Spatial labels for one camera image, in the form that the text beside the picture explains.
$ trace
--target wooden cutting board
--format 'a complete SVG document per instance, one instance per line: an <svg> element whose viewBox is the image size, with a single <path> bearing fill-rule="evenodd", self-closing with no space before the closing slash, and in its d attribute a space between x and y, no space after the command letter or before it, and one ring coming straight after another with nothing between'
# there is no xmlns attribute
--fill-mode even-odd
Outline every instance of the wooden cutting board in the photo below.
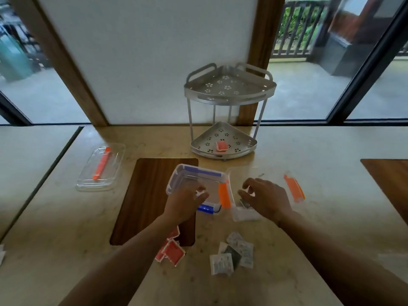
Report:
<svg viewBox="0 0 408 306"><path fill-rule="evenodd" d="M140 158L135 170L115 227L110 237L111 245L123 245L130 238L149 226L160 216L167 202L166 187L178 164L198 166L198 159L187 158ZM180 246L192 246L196 241L196 214L179 225Z"/></svg>
<svg viewBox="0 0 408 306"><path fill-rule="evenodd" d="M361 159L360 161L408 224L408 160Z"/></svg>

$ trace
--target left hand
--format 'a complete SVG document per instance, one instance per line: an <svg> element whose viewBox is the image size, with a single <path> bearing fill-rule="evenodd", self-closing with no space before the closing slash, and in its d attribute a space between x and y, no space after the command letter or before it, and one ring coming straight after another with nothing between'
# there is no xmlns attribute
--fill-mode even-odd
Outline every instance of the left hand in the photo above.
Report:
<svg viewBox="0 0 408 306"><path fill-rule="evenodd" d="M196 197L196 191L202 192L206 188L197 181L190 181L183 184L169 198L164 208L163 216L168 217L176 225L186 221L196 212L198 206L210 196L208 192Z"/></svg>

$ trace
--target clear plastic container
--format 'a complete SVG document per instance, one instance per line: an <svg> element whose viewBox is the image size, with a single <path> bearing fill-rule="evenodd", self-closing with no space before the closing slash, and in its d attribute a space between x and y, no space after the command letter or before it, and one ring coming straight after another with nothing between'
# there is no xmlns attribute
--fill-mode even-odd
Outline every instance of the clear plastic container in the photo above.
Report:
<svg viewBox="0 0 408 306"><path fill-rule="evenodd" d="M124 154L124 144L112 143L98 146L79 175L76 184L77 190L102 191L112 189ZM104 160L106 161L105 166L101 166L100 163Z"/></svg>
<svg viewBox="0 0 408 306"><path fill-rule="evenodd" d="M291 204L301 203L304 194L298 182L288 171L273 169L271 167L237 166L229 168L227 189L231 202L231 213L234 221L259 220L262 216L252 207L245 208L242 204L238 190L247 178L262 178L277 184L286 190Z"/></svg>
<svg viewBox="0 0 408 306"><path fill-rule="evenodd" d="M206 213L217 213L221 209L219 185L227 182L227 175L216 170L203 169L193 165L179 164L173 171L167 185L166 193L173 193L184 182L197 180L207 188L210 194L208 199L198 208L199 211Z"/></svg>

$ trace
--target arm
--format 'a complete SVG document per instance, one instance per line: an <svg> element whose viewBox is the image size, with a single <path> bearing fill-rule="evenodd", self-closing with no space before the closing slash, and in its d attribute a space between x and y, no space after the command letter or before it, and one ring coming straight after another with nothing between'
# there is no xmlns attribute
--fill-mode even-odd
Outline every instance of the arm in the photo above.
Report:
<svg viewBox="0 0 408 306"><path fill-rule="evenodd" d="M408 284L319 232L292 211L283 188L259 178L249 178L243 188L248 193L239 195L288 234L344 305L408 305Z"/></svg>
<svg viewBox="0 0 408 306"><path fill-rule="evenodd" d="M127 305L170 232L208 198L207 192L196 198L196 190L205 188L190 183L170 195L164 213L89 272L59 306Z"/></svg>

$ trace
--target rack handle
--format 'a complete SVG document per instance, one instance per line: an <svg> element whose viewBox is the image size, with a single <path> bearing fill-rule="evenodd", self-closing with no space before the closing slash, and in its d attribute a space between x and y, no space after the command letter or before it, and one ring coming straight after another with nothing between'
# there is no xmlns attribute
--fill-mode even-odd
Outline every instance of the rack handle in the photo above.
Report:
<svg viewBox="0 0 408 306"><path fill-rule="evenodd" d="M209 63L209 64L207 64L206 66L203 66L202 68L199 68L198 70L192 71L192 72L187 76L187 82L189 82L191 76L196 75L196 74L200 73L201 71L204 71L204 70L206 70L206 69L208 69L208 68L211 68L211 67L213 67L214 69L216 69L216 68L217 68L217 65L216 65L215 63Z"/></svg>
<svg viewBox="0 0 408 306"><path fill-rule="evenodd" d="M250 65L250 64L247 64L247 63L243 63L243 62L238 62L235 67L238 68L238 67L240 67L240 66L242 66L242 67L244 67L244 68L250 68L251 70L260 72L260 73L262 73L262 74L265 74L265 75L267 75L267 76L269 77L269 80L273 82L272 74L269 73L267 70L264 70L264 69L259 68L259 67L257 67L257 66L253 66L253 65Z"/></svg>

